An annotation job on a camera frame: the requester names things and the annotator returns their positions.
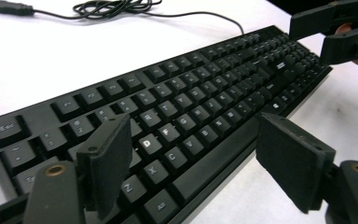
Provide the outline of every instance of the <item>white surface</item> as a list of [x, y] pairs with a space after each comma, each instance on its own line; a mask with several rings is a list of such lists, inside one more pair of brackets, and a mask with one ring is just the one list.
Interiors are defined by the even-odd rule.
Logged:
[[[34, 8], [72, 15], [76, 0], [23, 0]], [[264, 0], [164, 1], [153, 12], [212, 11], [238, 21], [245, 32], [290, 17]], [[43, 15], [0, 15], [0, 115], [89, 84], [239, 35], [211, 16], [159, 19], [122, 16], [93, 24]], [[302, 40], [318, 53], [323, 37]], [[336, 163], [358, 160], [358, 66], [345, 63], [291, 116], [337, 150]], [[324, 223], [324, 211], [301, 214], [256, 159], [243, 165], [193, 223]], [[5, 198], [0, 190], [0, 203]]]

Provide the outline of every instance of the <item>keycap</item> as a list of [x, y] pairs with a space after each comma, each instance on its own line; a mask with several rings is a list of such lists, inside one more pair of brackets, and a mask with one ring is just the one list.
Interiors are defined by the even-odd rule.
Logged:
[[143, 169], [144, 176], [151, 188], [156, 188], [158, 185], [167, 180], [168, 171], [162, 166], [160, 161], [152, 161]]
[[0, 148], [29, 136], [20, 116], [0, 118]]
[[188, 162], [186, 156], [182, 153], [179, 147], [173, 147], [171, 150], [164, 153], [163, 159], [165, 160], [168, 170], [173, 175], [185, 168]]
[[128, 179], [124, 180], [121, 185], [121, 199], [128, 205], [137, 203], [146, 195], [146, 193], [145, 186], [136, 175], [130, 176]]
[[124, 90], [128, 93], [133, 93], [136, 91], [140, 91], [145, 88], [144, 83], [136, 77], [135, 74], [129, 74], [122, 79], [119, 80], [119, 83], [122, 85]]
[[116, 80], [107, 81], [101, 86], [101, 88], [99, 88], [99, 90], [101, 90], [103, 96], [111, 102], [126, 95], [126, 92], [124, 92], [124, 89], [117, 83]]
[[139, 151], [145, 155], [145, 158], [156, 158], [162, 150], [162, 144], [152, 133], [139, 139]]
[[242, 152], [256, 138], [258, 121], [249, 119], [243, 126], [240, 126], [230, 137], [216, 146], [205, 157], [186, 170], [182, 175], [172, 182], [171, 191], [179, 204], [187, 204], [210, 180], [218, 175], [238, 153]]
[[63, 96], [51, 106], [61, 121], [73, 119], [83, 113], [83, 109], [73, 96]]
[[27, 141], [5, 148], [1, 153], [7, 170], [12, 174], [28, 169], [37, 163], [37, 157]]
[[179, 206], [164, 189], [148, 201], [144, 205], [144, 209], [151, 223], [160, 224], [170, 220], [179, 211]]

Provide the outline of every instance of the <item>keyboard cable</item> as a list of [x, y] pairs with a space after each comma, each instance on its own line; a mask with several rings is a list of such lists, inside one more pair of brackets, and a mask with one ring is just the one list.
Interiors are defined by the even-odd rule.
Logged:
[[117, 0], [117, 1], [88, 1], [86, 3], [78, 4], [73, 7], [74, 12], [77, 16], [63, 16], [58, 15], [52, 12], [34, 9], [32, 6], [24, 5], [22, 3], [12, 3], [7, 1], [0, 0], [0, 13], [1, 14], [10, 14], [16, 16], [33, 16], [35, 13], [45, 14], [52, 17], [57, 17], [64, 20], [80, 20], [87, 19], [93, 21], [106, 21], [114, 18], [115, 16], [127, 12], [131, 14], [145, 14], [153, 17], [163, 17], [163, 18], [174, 18], [174, 17], [184, 17], [190, 15], [204, 14], [219, 17], [221, 19], [231, 21], [236, 24], [240, 30], [241, 34], [244, 34], [244, 31], [241, 25], [228, 17], [223, 15], [208, 12], [208, 11], [195, 11], [187, 12], [183, 14], [175, 15], [164, 15], [164, 14], [155, 14], [148, 12], [152, 6], [161, 4], [162, 0], [153, 2], [153, 0]]

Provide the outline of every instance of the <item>black key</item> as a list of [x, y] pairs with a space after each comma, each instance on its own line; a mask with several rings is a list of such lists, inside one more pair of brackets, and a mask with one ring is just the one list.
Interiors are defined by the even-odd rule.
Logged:
[[174, 77], [173, 79], [167, 81], [166, 84], [175, 93], [175, 95], [187, 90], [187, 85], [179, 77]]
[[206, 81], [200, 86], [200, 88], [208, 96], [208, 98], [215, 96], [219, 92], [211, 81]]
[[173, 92], [164, 83], [158, 84], [151, 91], [155, 94], [160, 102], [166, 101], [173, 96]]
[[104, 98], [95, 88], [83, 90], [78, 94], [77, 98], [87, 110], [91, 110], [106, 104]]
[[223, 117], [219, 116], [211, 122], [211, 127], [216, 131], [219, 137], [223, 138], [229, 134], [233, 128]]
[[103, 96], [111, 102], [126, 95], [126, 92], [124, 92], [123, 88], [115, 80], [104, 83], [100, 90]]
[[172, 195], [179, 204], [185, 205], [210, 181], [220, 174], [244, 148], [249, 146], [258, 133], [258, 121], [250, 119], [228, 138], [200, 159], [172, 182]]
[[212, 78], [212, 83], [219, 90], [225, 90], [228, 87], [228, 82], [220, 76]]
[[168, 171], [159, 161], [152, 161], [150, 164], [146, 165], [143, 171], [145, 179], [151, 188], [160, 186], [169, 176]]
[[124, 180], [121, 186], [121, 195], [123, 196], [121, 198], [124, 199], [124, 203], [128, 205], [137, 203], [146, 193], [145, 186], [136, 175], [132, 175], [130, 178]]
[[37, 162], [37, 157], [27, 141], [5, 148], [1, 156], [11, 175], [16, 175], [18, 172], [36, 165]]
[[234, 100], [231, 98], [231, 96], [229, 96], [225, 91], [217, 94], [217, 96], [214, 98], [219, 102], [219, 104], [224, 109], [231, 107], [235, 103]]
[[61, 121], [67, 121], [83, 113], [82, 108], [72, 96], [63, 96], [52, 104], [52, 107]]
[[155, 158], [162, 150], [161, 143], [152, 133], [148, 134], [146, 137], [139, 139], [138, 146], [139, 151], [146, 158]]
[[29, 136], [20, 116], [0, 118], [0, 147], [6, 147]]
[[180, 73], [180, 68], [173, 61], [167, 61], [161, 67], [170, 77], [176, 76]]
[[180, 210], [165, 189], [150, 199], [144, 205], [144, 209], [149, 216], [150, 222], [155, 224], [168, 222]]
[[31, 192], [32, 186], [34, 185], [34, 177], [36, 175], [36, 172], [45, 166], [48, 166], [52, 163], [57, 162], [58, 159], [56, 157], [52, 157], [48, 159], [47, 161], [43, 161], [36, 166], [33, 166], [32, 168], [29, 168], [28, 170], [25, 170], [19, 174], [17, 174], [14, 177], [14, 180], [16, 182], [17, 188], [20, 192], [20, 194], [26, 194]]
[[[175, 72], [174, 67], [176, 65], [174, 63], [170, 62], [170, 63], [165, 64], [165, 66], [167, 69], [172, 69], [172, 71]], [[147, 76], [150, 78], [150, 80], [152, 80], [153, 83], [158, 83], [160, 81], [166, 80], [169, 77], [169, 74], [166, 74], [157, 65], [149, 67], [145, 72], [147, 73]]]
[[171, 150], [166, 152], [163, 159], [172, 174], [177, 174], [177, 172], [182, 170], [187, 164], [187, 158], [179, 147], [173, 147]]
[[238, 102], [245, 96], [245, 94], [243, 94], [243, 92], [236, 86], [228, 88], [227, 93], [232, 97], [234, 102]]
[[43, 132], [39, 135], [39, 139], [48, 155], [58, 153], [68, 145], [68, 140], [66, 140], [60, 129], [51, 129], [47, 132]]
[[188, 85], [189, 88], [200, 84], [200, 79], [197, 78], [192, 72], [184, 73], [180, 78]]
[[210, 99], [203, 106], [208, 110], [212, 117], [216, 117], [223, 112], [223, 107], [214, 99]]
[[286, 108], [286, 104], [277, 97], [271, 100], [271, 102], [269, 102], [267, 105], [265, 105], [261, 109], [261, 111], [265, 113], [280, 115], [285, 108]]
[[176, 105], [176, 109], [178, 109], [181, 114], [185, 113], [193, 106], [193, 102], [183, 93], [175, 96], [172, 102]]
[[197, 52], [190, 53], [189, 55], [187, 55], [187, 57], [196, 67], [204, 64], [204, 61]]
[[191, 134], [197, 127], [196, 122], [188, 115], [184, 114], [174, 121], [176, 129], [182, 136]]
[[232, 127], [238, 127], [241, 124], [243, 116], [234, 108], [231, 108], [223, 114], [223, 118], [226, 119]]
[[113, 108], [116, 110], [118, 114], [128, 113], [128, 114], [136, 114], [139, 111], [139, 107], [133, 102], [131, 98], [124, 98], [113, 105]]
[[139, 126], [139, 124], [131, 119], [131, 138], [132, 140], [140, 138], [144, 134], [144, 130]]
[[161, 139], [161, 142], [165, 147], [172, 147], [181, 137], [179, 132], [170, 123], [159, 128], [157, 134], [158, 139]]
[[157, 99], [150, 93], [150, 91], [140, 91], [136, 93], [132, 99], [143, 111], [153, 108], [153, 106], [157, 104]]
[[240, 113], [243, 119], [250, 118], [254, 113], [254, 110], [249, 106], [249, 104], [246, 104], [244, 101], [241, 101], [234, 105], [234, 109], [236, 109]]
[[197, 131], [197, 137], [207, 148], [214, 147], [217, 144], [219, 138], [217, 133], [209, 125], [199, 129]]
[[139, 115], [139, 122], [144, 130], [150, 133], [157, 129], [161, 119], [154, 109], [150, 109]]
[[222, 69], [216, 63], [208, 63], [205, 67], [209, 70], [213, 77], [222, 74]]
[[144, 83], [142, 83], [135, 74], [129, 74], [124, 76], [119, 80], [119, 83], [123, 86], [124, 90], [128, 93], [133, 93], [140, 91], [145, 88]]
[[175, 60], [179, 67], [182, 69], [182, 72], [188, 71], [194, 67], [194, 64], [189, 61], [186, 57], [182, 56]]
[[115, 112], [113, 112], [112, 108], [109, 106], [104, 106], [102, 108], [97, 109], [94, 112], [94, 115], [97, 117], [98, 121], [101, 123], [113, 119], [115, 117]]
[[158, 105], [157, 109], [159, 116], [167, 123], [176, 118], [179, 114], [179, 111], [170, 101]]
[[201, 82], [209, 80], [212, 76], [204, 67], [193, 70], [193, 73], [200, 79]]
[[202, 104], [207, 99], [207, 96], [199, 87], [189, 90], [187, 95], [190, 96], [196, 105]]
[[68, 125], [75, 137], [80, 139], [85, 139], [89, 137], [95, 130], [87, 117], [79, 117], [77, 119], [73, 119], [68, 123]]
[[189, 136], [181, 144], [181, 148], [184, 149], [185, 154], [192, 160], [199, 158], [205, 147], [196, 136]]
[[212, 118], [208, 111], [202, 107], [202, 105], [196, 106], [194, 109], [188, 112], [188, 114], [197, 123], [198, 126], [205, 125]]
[[219, 57], [219, 52], [214, 48], [203, 49], [201, 53], [207, 58], [209, 61], [213, 61]]

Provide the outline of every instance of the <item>function key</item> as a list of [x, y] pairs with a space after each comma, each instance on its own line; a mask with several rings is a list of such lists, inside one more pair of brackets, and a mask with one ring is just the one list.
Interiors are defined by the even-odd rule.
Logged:
[[106, 82], [99, 89], [109, 101], [115, 101], [126, 95], [126, 92], [124, 92], [123, 88], [115, 80]]
[[95, 88], [89, 88], [83, 90], [78, 94], [79, 102], [87, 109], [91, 110], [100, 107], [105, 104], [105, 101], [101, 94]]
[[128, 93], [133, 93], [139, 90], [142, 90], [145, 88], [144, 83], [141, 82], [141, 80], [139, 80], [138, 77], [136, 77], [135, 74], [128, 74], [126, 76], [124, 76], [120, 81], [120, 84], [122, 84], [123, 88], [128, 92]]
[[0, 148], [20, 141], [29, 135], [21, 116], [0, 118]]
[[16, 175], [32, 167], [37, 162], [34, 151], [26, 141], [5, 148], [1, 153], [1, 157], [11, 175]]
[[82, 108], [72, 96], [63, 96], [51, 106], [61, 121], [67, 121], [83, 113]]
[[167, 62], [163, 64], [163, 67], [168, 72], [168, 74], [157, 65], [151, 66], [145, 71], [153, 83], [163, 81], [169, 77], [169, 74], [177, 73], [177, 71], [179, 71], [179, 68], [173, 62]]

